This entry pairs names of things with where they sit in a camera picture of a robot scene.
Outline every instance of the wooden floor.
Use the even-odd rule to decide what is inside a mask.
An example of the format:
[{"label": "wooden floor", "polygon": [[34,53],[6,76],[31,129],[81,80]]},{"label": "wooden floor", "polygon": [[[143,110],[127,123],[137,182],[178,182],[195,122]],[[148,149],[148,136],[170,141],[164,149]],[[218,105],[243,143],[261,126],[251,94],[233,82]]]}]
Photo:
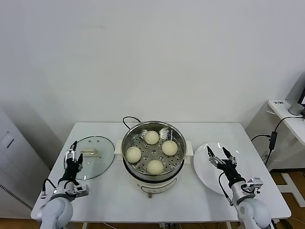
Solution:
[{"label": "wooden floor", "polygon": [[[271,173],[275,183],[277,185],[284,185],[285,182],[282,179],[279,173]],[[291,179],[294,181],[295,185],[298,187],[302,196],[305,197],[305,176],[302,172],[292,172],[289,173]],[[287,202],[292,215],[291,217],[296,218],[305,223],[305,208],[300,208],[293,197],[292,194],[285,193],[283,194],[285,201]],[[294,220],[287,219],[287,221],[293,226],[294,229],[305,229],[305,225]],[[117,229],[159,229],[159,224],[110,224]],[[227,226],[225,223],[202,223],[205,229],[226,229]],[[231,223],[232,228],[236,229],[238,226],[238,222]],[[285,229],[282,223],[278,223],[278,229]],[[39,229],[40,224],[34,220],[26,220],[26,219],[0,219],[0,229]],[[202,227],[198,223],[182,223],[182,229],[202,229]],[[82,229],[82,223],[70,223],[69,229]],[[87,229],[110,229],[105,224],[102,223],[90,223],[88,224]],[[179,225],[176,224],[176,228],[174,226],[171,229],[180,229]]]}]

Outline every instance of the white wall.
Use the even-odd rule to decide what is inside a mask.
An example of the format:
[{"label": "white wall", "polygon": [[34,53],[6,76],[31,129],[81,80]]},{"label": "white wall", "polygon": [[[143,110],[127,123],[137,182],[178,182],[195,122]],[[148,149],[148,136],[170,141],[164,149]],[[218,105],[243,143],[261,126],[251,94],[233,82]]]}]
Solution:
[{"label": "white wall", "polygon": [[2,0],[0,105],[51,166],[77,121],[240,122],[305,64],[303,0]]}]

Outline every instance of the white table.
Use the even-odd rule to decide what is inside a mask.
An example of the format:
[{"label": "white table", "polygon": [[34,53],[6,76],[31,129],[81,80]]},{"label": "white table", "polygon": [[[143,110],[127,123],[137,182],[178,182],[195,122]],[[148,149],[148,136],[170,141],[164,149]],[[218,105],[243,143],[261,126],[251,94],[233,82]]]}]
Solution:
[{"label": "white table", "polygon": [[[262,193],[257,198],[269,208],[272,218],[287,218],[291,212],[277,186],[264,166],[243,127],[238,123],[172,123],[193,149],[206,142],[231,141],[250,161],[255,176],[264,181]],[[49,175],[57,182],[62,176],[64,154],[75,141],[89,135],[102,135],[115,145],[127,132],[122,123],[76,123]],[[81,181],[88,184],[88,196],[72,202],[72,221],[77,222],[216,222],[237,221],[234,207],[229,206],[225,197],[206,187],[193,170],[192,164],[184,165],[175,186],[148,199],[138,191],[120,160],[114,160],[102,175]],[[38,199],[31,213],[37,218],[39,208],[45,200]]]},{"label": "white table", "polygon": [[[294,115],[288,112],[290,108],[290,104],[284,99],[273,99],[268,101],[268,105],[271,109],[277,114],[280,119],[285,117],[293,117]],[[291,133],[297,138],[297,140],[305,145],[305,121],[302,118],[287,118],[283,121]],[[281,174],[283,179],[286,182],[286,185],[278,185],[281,193],[292,193],[294,198],[300,207],[305,208],[305,199],[303,198],[300,191],[295,186],[293,180],[290,178],[288,173]]]},{"label": "white table", "polygon": [[[285,117],[294,116],[288,112],[290,104],[285,99],[272,99],[268,101],[268,105],[277,114],[280,119]],[[305,121],[302,118],[287,118],[283,121],[291,133],[305,145]]]}]

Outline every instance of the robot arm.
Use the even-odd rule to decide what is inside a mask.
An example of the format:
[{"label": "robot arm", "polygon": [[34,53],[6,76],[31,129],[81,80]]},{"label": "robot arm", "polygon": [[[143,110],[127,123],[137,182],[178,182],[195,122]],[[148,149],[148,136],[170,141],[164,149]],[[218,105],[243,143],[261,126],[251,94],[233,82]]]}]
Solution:
[{"label": "robot arm", "polygon": [[237,172],[236,158],[223,147],[223,152],[227,159],[220,159],[215,156],[210,147],[207,147],[209,161],[216,168],[222,170],[229,181],[229,187],[233,192],[233,200],[229,200],[237,211],[237,216],[244,223],[246,229],[268,229],[273,228],[271,224],[271,214],[267,206],[254,199],[259,194],[259,189],[263,185],[260,178],[254,177],[248,182]]},{"label": "robot arm", "polygon": [[[61,229],[71,220],[73,207],[71,202],[78,197],[89,194],[88,186],[81,186],[76,181],[76,175],[82,169],[82,154],[75,159],[75,141],[66,152],[65,163],[67,164],[62,178],[58,181],[58,186],[47,204],[42,208],[40,229]],[[42,199],[46,198],[45,192],[42,192]]]}]

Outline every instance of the table leg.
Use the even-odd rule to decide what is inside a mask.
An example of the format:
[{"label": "table leg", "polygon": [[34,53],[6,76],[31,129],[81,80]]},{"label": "table leg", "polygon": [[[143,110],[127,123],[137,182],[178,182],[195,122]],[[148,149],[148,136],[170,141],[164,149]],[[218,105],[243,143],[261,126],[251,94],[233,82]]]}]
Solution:
[{"label": "table leg", "polygon": [[232,229],[231,223],[230,223],[230,222],[226,222],[226,225],[227,225],[227,228],[228,228],[228,229]]},{"label": "table leg", "polygon": [[165,223],[159,223],[160,228],[165,229]]},{"label": "table leg", "polygon": [[278,189],[281,193],[292,193],[295,200],[297,201],[298,205],[301,208],[305,208],[305,200],[302,197],[300,191],[295,186],[293,180],[290,178],[288,173],[281,173],[281,176],[283,177],[285,183],[287,185],[277,185]]},{"label": "table leg", "polygon": [[87,229],[88,223],[83,223],[81,229]]}]

